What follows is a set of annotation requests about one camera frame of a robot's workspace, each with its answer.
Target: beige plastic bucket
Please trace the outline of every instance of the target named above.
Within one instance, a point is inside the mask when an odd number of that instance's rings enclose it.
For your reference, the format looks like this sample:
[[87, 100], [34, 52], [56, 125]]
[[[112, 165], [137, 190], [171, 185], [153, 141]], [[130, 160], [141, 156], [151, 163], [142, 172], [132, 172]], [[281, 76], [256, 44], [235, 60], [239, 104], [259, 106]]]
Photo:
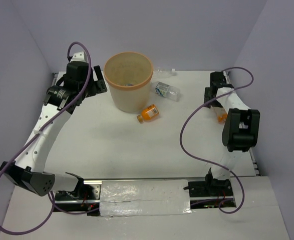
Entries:
[[103, 74], [118, 109], [132, 113], [147, 104], [152, 71], [149, 58], [137, 52], [122, 52], [106, 62]]

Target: white wall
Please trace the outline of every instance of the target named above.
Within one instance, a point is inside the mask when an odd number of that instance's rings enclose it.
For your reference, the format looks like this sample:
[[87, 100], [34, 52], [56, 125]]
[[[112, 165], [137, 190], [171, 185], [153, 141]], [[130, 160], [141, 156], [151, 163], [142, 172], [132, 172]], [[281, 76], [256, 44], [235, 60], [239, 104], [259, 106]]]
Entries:
[[[48, 65], [14, 6], [0, 0], [0, 165], [27, 140], [51, 80]], [[0, 223], [12, 190], [3, 177]]]
[[156, 67], [232, 66], [266, 0], [12, 0], [51, 69], [81, 41], [94, 65], [136, 51]]
[[[261, 113], [254, 153], [294, 240], [294, 0], [267, 1], [235, 65], [255, 76], [239, 95]], [[237, 86], [249, 81], [238, 71], [232, 78]]]

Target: white platform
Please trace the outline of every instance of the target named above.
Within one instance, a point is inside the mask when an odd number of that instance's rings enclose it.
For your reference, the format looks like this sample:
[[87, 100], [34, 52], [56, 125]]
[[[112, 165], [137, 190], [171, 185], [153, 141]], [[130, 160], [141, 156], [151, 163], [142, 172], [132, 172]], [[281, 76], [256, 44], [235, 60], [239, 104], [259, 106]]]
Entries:
[[[204, 177], [209, 164], [194, 160], [180, 149], [179, 133], [187, 117], [203, 103], [210, 71], [179, 71], [163, 82], [181, 89], [173, 102], [151, 95], [161, 117], [139, 124], [135, 114], [119, 111], [110, 93], [86, 99], [66, 123], [46, 165], [52, 173], [72, 172], [84, 178]], [[222, 157], [222, 126], [209, 109], [197, 113], [186, 128], [183, 142], [192, 154], [208, 160]], [[225, 215], [218, 209], [198, 209], [176, 216], [89, 217], [54, 213], [39, 230], [25, 236], [1, 233], [0, 240], [24, 239], [278, 239], [288, 235], [267, 177], [256, 176], [249, 153], [236, 165], [246, 191], [243, 208]], [[236, 204], [241, 192], [232, 179]], [[4, 227], [25, 231], [38, 225], [50, 210], [47, 197], [16, 187]]]
[[[162, 79], [181, 89], [174, 102], [150, 94], [160, 118], [140, 124], [135, 113], [118, 110], [110, 92], [87, 98], [61, 130], [49, 154], [46, 171], [74, 173], [83, 178], [204, 177], [210, 164], [188, 157], [180, 148], [179, 134], [187, 117], [203, 103], [210, 71], [178, 71]], [[215, 113], [202, 109], [187, 125], [183, 142], [188, 151], [205, 159], [222, 158], [223, 126]], [[250, 154], [235, 167], [239, 176], [255, 176]]]

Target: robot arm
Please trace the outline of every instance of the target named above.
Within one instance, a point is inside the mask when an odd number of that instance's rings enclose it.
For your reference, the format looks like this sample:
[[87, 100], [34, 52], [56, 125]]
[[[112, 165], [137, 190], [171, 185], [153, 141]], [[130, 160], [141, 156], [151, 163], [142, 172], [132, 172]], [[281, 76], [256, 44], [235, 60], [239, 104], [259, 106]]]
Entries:
[[[207, 102], [210, 99], [232, 92], [207, 105], [208, 108], [224, 108], [228, 113], [222, 131], [222, 144], [226, 148], [218, 163], [230, 170], [234, 168], [243, 152], [249, 151], [251, 147], [256, 145], [260, 118], [259, 111], [250, 109], [245, 105], [233, 90], [233, 85], [227, 83], [223, 72], [212, 72], [210, 74], [210, 87], [206, 87], [204, 98], [204, 102]], [[218, 166], [213, 166], [212, 174], [218, 180], [225, 180], [230, 177], [229, 171]]]
[[75, 53], [67, 65], [66, 74], [59, 80], [58, 85], [54, 85], [47, 90], [40, 117], [28, 141], [36, 134], [40, 134], [40, 136], [18, 156], [16, 161], [5, 172], [7, 178], [15, 185], [40, 196], [56, 190], [64, 190], [70, 192], [73, 196], [78, 196], [87, 188], [83, 183], [84, 180], [77, 175], [71, 173], [63, 175], [46, 173], [44, 169], [53, 143], [76, 106], [79, 106], [84, 98], [107, 91], [99, 66], [94, 67], [98, 80], [93, 80], [93, 71], [91, 70], [89, 83], [83, 96], [42, 132], [39, 132], [39, 130], [80, 92], [85, 83], [88, 67], [90, 66], [86, 61], [85, 53]]

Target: clear plastic bottle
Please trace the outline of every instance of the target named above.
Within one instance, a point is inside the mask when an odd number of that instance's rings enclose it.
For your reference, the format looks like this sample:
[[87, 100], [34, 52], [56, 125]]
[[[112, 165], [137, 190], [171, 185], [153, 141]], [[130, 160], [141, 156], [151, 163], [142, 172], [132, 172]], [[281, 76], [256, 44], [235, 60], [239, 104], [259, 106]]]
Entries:
[[140, 115], [137, 115], [137, 119], [140, 123], [143, 121], [150, 121], [153, 120], [156, 116], [159, 115], [158, 108], [155, 104], [150, 105], [142, 110]]
[[151, 91], [176, 102], [179, 100], [180, 89], [160, 81], [151, 84]]
[[152, 73], [152, 78], [153, 79], [166, 79], [166, 78], [169, 78], [174, 75], [176, 75], [176, 69], [174, 69], [174, 68], [165, 69], [165, 68], [157, 67], [154, 69], [154, 71]]
[[228, 113], [226, 113], [225, 109], [223, 107], [217, 106], [212, 106], [211, 108], [215, 111], [218, 122], [220, 124], [224, 124], [228, 116]]

